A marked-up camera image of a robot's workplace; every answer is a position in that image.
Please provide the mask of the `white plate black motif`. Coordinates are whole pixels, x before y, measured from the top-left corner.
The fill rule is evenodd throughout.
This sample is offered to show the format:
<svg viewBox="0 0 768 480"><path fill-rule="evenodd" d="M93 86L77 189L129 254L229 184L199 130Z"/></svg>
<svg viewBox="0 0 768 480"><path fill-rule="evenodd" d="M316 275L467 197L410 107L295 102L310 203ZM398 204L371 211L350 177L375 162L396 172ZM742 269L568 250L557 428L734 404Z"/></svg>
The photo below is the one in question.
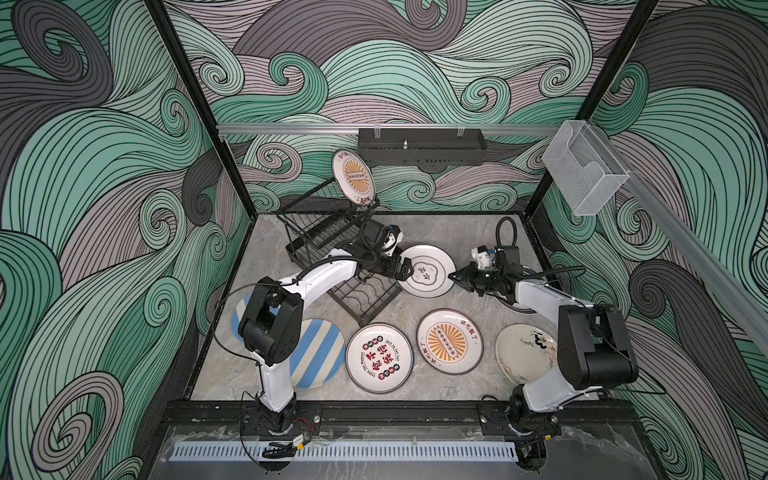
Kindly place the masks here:
<svg viewBox="0 0 768 480"><path fill-rule="evenodd" d="M413 273L399 281L403 291L418 298L433 299L448 293L454 285L449 275L456 271L453 259L432 245L415 245L402 252L410 259Z"/></svg>

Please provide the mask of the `black wire dish rack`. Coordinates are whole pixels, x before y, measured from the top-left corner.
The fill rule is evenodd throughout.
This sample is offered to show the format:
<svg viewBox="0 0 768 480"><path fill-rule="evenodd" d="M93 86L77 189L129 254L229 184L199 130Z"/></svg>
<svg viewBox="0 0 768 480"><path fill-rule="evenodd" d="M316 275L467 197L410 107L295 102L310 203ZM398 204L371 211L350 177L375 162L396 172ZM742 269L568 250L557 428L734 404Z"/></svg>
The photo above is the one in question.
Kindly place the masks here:
<svg viewBox="0 0 768 480"><path fill-rule="evenodd" d="M285 225L286 251L300 267L284 281L309 293L328 294L357 323L370 324L402 291L413 274L399 247L401 229L374 218L376 197L353 201L330 178L283 200L277 217Z"/></svg>

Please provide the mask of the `green red rimmed plate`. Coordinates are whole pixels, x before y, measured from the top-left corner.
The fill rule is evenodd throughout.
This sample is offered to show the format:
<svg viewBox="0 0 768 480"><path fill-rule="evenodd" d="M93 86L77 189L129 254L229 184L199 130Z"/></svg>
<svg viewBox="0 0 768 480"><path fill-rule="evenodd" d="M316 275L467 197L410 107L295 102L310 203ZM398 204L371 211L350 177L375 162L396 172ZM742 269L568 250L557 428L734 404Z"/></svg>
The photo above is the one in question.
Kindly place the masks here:
<svg viewBox="0 0 768 480"><path fill-rule="evenodd" d="M490 296L502 307L512 312L523 315L534 314L535 311L532 308L529 308L518 300L515 288L520 276L530 276L535 274L536 271L528 266L515 266L512 269L512 272L507 272L502 267L495 266L493 272L500 281L500 287L493 293L490 293Z"/></svg>

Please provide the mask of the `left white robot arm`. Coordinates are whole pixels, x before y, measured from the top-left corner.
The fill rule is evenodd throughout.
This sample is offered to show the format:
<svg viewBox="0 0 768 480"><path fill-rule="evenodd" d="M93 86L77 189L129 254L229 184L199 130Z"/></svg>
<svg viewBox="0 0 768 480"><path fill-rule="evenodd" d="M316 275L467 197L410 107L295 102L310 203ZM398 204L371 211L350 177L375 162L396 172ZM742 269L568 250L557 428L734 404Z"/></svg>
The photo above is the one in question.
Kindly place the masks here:
<svg viewBox="0 0 768 480"><path fill-rule="evenodd" d="M238 334L259 368L259 417L268 430L287 431L295 417L289 357L299 345L305 309L361 272L407 280L412 262L396 252L402 238L398 226L366 219L355 239L339 242L300 272L280 280L266 276L254 285Z"/></svg>

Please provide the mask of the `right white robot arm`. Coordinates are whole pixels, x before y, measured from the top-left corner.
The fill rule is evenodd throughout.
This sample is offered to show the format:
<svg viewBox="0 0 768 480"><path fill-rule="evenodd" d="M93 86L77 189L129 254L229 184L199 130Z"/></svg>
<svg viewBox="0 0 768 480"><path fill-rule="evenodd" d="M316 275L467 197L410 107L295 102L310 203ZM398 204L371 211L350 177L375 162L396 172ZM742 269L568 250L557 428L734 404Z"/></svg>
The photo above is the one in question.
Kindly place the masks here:
<svg viewBox="0 0 768 480"><path fill-rule="evenodd" d="M560 433L555 413L599 390L635 382L640 373L621 311L614 305L580 300L553 286L557 274L583 273L583 266L535 272L522 264L515 221L505 216L495 244L472 251L470 263L448 275L462 289L531 310L557 330L555 366L541 378L515 388L506 417L520 436Z"/></svg>

